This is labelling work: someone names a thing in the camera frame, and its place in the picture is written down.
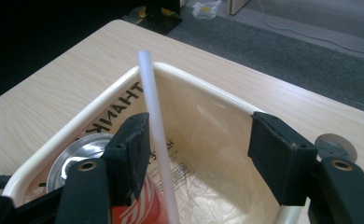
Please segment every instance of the white straw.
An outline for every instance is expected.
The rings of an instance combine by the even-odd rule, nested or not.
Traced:
[[[156,150],[157,163],[160,170],[161,187],[167,208],[168,220],[172,224],[179,224],[179,213],[176,204],[174,181],[171,175],[170,159],[168,157],[164,128],[161,120],[159,96],[153,72],[152,59],[149,51],[138,52],[138,62],[144,88],[147,112],[149,112],[149,127]]]

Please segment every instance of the light wood tabletop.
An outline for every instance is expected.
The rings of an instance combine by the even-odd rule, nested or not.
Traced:
[[[143,49],[151,51],[154,62],[168,63],[279,117],[311,142],[323,133],[348,139],[364,170],[364,112],[128,22],[112,21],[0,96],[0,175],[12,175],[137,66],[136,53]]]

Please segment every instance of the cream plastic tray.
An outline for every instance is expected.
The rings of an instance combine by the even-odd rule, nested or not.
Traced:
[[[154,63],[164,130],[182,223],[296,223],[301,209],[282,207],[247,157],[259,109],[165,63]],[[115,133],[146,111],[139,68],[131,69],[57,132],[11,177],[3,194],[16,206],[46,194],[49,169],[77,138]],[[153,152],[147,173],[160,188]]]

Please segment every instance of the white container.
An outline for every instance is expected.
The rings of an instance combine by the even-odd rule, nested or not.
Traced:
[[[300,207],[279,206],[247,157],[260,111],[184,71],[154,63],[179,215],[182,223],[296,223]],[[131,115],[146,111],[135,67],[98,96],[34,154],[7,183],[16,206],[46,194],[49,169],[77,138],[115,133]],[[147,173],[160,188],[155,162]]]

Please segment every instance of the metal lid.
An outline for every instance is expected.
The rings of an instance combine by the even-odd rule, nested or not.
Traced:
[[[47,191],[51,192],[65,184],[68,169],[73,163],[101,157],[112,137],[113,134],[110,133],[95,133],[78,139],[66,148],[51,166]]]

